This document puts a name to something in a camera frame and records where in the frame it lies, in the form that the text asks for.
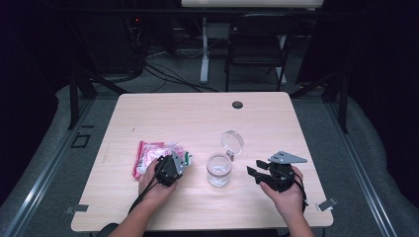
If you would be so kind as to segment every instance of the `person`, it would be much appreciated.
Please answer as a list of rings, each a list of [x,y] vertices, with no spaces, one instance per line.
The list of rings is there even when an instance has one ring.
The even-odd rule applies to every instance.
[[[141,194],[154,176],[154,169],[158,161],[154,160],[147,167],[147,171],[139,178],[138,194]],[[297,167],[293,171],[302,178],[302,173]],[[111,233],[115,236],[142,236],[148,221],[153,213],[175,192],[177,182],[171,187],[163,187],[158,184],[151,189],[143,200],[132,210],[124,221]],[[302,193],[296,184],[293,184],[289,190],[278,193],[272,190],[267,184],[261,182],[260,187],[263,192],[274,202],[277,211],[286,222],[290,234],[293,237],[311,237],[314,234],[311,231],[307,221],[302,214]]]
[[[293,166],[293,171],[297,174],[295,180],[302,183],[301,171]],[[267,184],[260,184],[263,192],[274,202],[277,211],[283,217],[292,237],[313,237],[310,226],[302,212],[302,192],[301,189],[293,184],[289,190],[278,193],[271,189]]]

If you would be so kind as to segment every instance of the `light wood tabletop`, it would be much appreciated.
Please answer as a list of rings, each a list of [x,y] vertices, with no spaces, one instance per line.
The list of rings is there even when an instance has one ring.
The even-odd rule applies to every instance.
[[[239,101],[243,108],[235,109]],[[244,147],[232,164],[229,183],[213,187],[206,164],[213,153],[225,153],[220,137],[238,132]],[[307,159],[294,164],[304,175],[310,226],[329,226],[330,210],[290,97],[282,92],[124,94],[115,107],[80,204],[74,231],[98,231],[120,223],[137,197],[131,175],[138,143],[174,141],[192,153],[193,162],[179,180],[176,192],[149,221],[147,230],[214,230],[285,227],[273,202],[247,174],[256,160],[284,150]]]
[[[321,8],[323,0],[182,0],[183,7]]]

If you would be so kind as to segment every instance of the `hand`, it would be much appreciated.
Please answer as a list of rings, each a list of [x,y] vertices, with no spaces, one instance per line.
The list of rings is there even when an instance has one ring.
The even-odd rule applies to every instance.
[[[155,174],[155,167],[158,165],[158,161],[154,160],[152,161],[148,167],[145,174],[141,175],[138,180],[138,194],[140,195],[144,189],[147,187],[148,183],[150,183],[151,179],[153,178]],[[154,179],[153,184],[150,187],[153,187],[155,184],[157,184],[157,181]],[[176,190],[177,182],[175,182],[170,187],[163,187],[160,184],[157,184],[152,188],[150,191],[147,192],[147,194],[142,199],[142,202],[149,202],[154,207],[159,207],[162,205],[168,198],[173,194],[173,192]]]
[[[301,171],[292,166],[293,171],[302,178]],[[302,180],[295,176],[295,180],[302,183]],[[274,202],[277,211],[285,222],[294,216],[302,216],[302,192],[296,184],[293,184],[287,191],[278,193],[271,189],[266,183],[261,182],[260,186],[265,194]]]

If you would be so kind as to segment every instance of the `black round hole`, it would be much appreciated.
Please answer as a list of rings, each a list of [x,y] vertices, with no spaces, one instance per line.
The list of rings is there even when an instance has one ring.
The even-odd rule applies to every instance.
[[[235,109],[241,109],[241,108],[243,108],[243,103],[241,103],[241,102],[239,102],[239,101],[235,101],[235,102],[233,102],[233,104],[232,104],[232,106],[235,108]]]

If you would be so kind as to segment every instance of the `glass jar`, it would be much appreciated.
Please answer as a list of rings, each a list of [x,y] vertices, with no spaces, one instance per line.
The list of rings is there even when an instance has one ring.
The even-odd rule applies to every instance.
[[[231,176],[231,160],[225,154],[213,154],[207,162],[209,183],[215,187],[228,184]]]

